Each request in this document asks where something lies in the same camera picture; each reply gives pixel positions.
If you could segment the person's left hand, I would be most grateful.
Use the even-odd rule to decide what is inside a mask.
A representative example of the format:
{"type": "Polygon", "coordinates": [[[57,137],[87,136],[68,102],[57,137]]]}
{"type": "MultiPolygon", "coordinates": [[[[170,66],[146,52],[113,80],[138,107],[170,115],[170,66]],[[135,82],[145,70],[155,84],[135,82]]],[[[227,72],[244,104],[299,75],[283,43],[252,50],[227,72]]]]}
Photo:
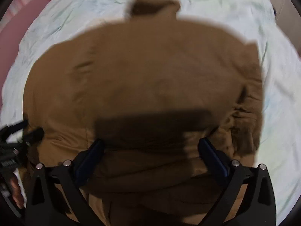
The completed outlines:
{"type": "Polygon", "coordinates": [[[11,185],[13,199],[14,199],[16,205],[20,209],[22,209],[24,207],[24,197],[22,196],[21,188],[18,183],[17,176],[14,173],[12,174],[12,176],[10,178],[10,185],[11,185]]]}

